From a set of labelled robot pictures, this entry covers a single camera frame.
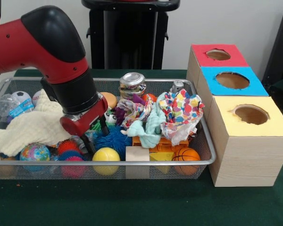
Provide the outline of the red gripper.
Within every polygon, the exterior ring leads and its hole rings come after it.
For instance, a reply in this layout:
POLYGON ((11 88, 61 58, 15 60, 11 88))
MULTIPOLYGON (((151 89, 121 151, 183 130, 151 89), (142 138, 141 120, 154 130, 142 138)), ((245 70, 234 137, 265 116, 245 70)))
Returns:
POLYGON ((90 155, 94 155, 96 153, 96 149, 93 143, 85 135, 85 132, 90 129, 92 124, 99 120, 103 136, 107 136, 109 134, 105 117, 105 112, 108 109, 108 103, 101 93, 98 92, 97 95, 99 100, 91 107, 91 109, 78 115, 65 114, 59 120, 62 127, 70 135, 81 137, 81 140, 90 155))

